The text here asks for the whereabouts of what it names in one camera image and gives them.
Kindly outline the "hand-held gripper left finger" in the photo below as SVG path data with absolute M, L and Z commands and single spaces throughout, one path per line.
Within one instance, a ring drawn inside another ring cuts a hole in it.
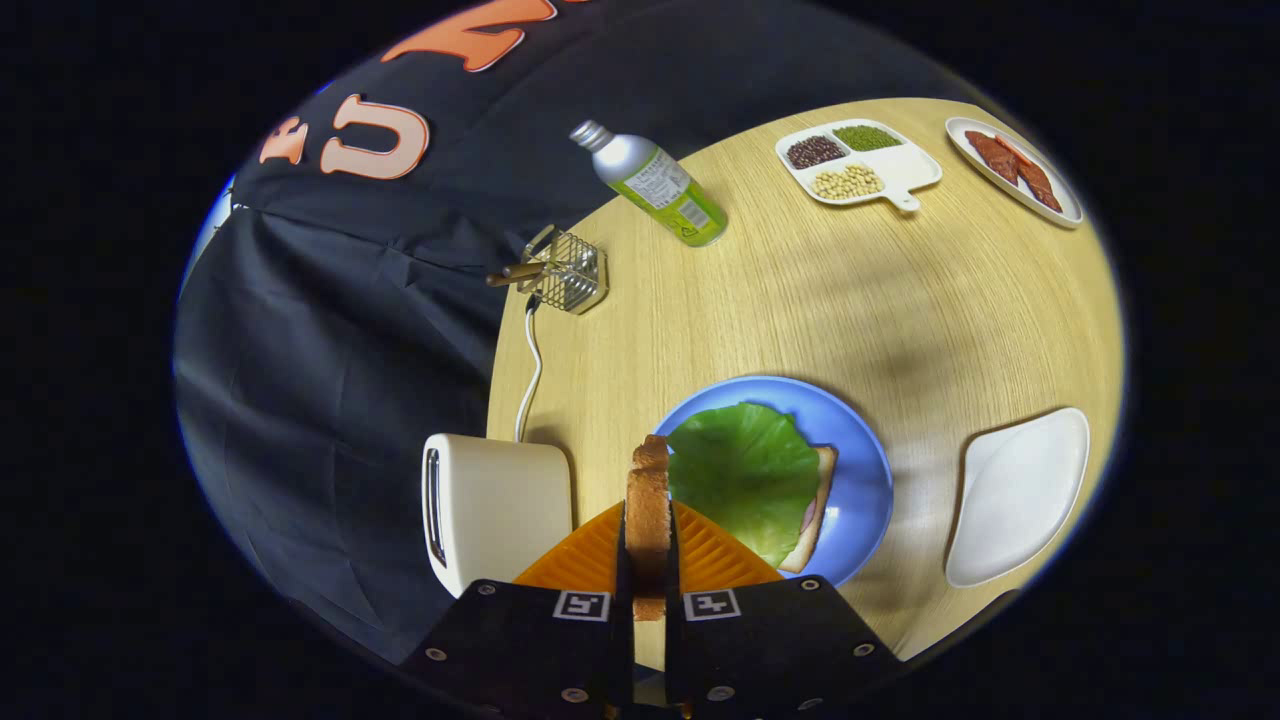
M 616 716 L 631 702 L 632 564 L 605 510 L 527 570 L 472 582 L 399 665 L 468 716 Z

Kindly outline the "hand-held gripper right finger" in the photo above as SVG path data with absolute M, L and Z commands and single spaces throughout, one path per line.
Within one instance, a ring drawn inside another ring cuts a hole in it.
M 815 716 L 906 664 L 823 577 L 685 591 L 678 527 L 666 579 L 666 700 L 689 716 Z

